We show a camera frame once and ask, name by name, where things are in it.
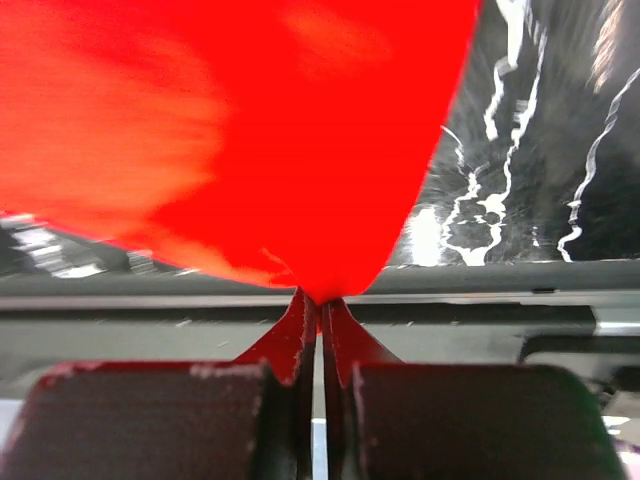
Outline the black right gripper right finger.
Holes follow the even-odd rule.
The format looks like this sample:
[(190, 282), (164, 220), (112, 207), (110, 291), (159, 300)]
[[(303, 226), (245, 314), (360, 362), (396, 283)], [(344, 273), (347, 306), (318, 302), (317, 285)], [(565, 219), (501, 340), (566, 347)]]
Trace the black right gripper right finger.
[(353, 317), (342, 299), (321, 307), (328, 477), (362, 479), (355, 384), (363, 365), (400, 359)]

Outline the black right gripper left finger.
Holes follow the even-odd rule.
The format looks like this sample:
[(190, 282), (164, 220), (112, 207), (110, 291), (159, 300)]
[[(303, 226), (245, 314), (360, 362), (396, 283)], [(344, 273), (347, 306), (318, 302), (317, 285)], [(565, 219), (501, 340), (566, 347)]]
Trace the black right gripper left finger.
[(284, 315), (234, 360), (258, 364), (265, 372), (253, 479), (312, 477), (316, 323), (317, 305), (297, 289)]

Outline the red t shirt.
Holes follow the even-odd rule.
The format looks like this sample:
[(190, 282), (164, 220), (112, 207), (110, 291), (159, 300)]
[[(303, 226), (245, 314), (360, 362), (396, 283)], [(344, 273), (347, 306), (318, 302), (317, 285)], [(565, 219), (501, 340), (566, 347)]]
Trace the red t shirt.
[(226, 279), (365, 291), (477, 1), (5, 1), (1, 207)]

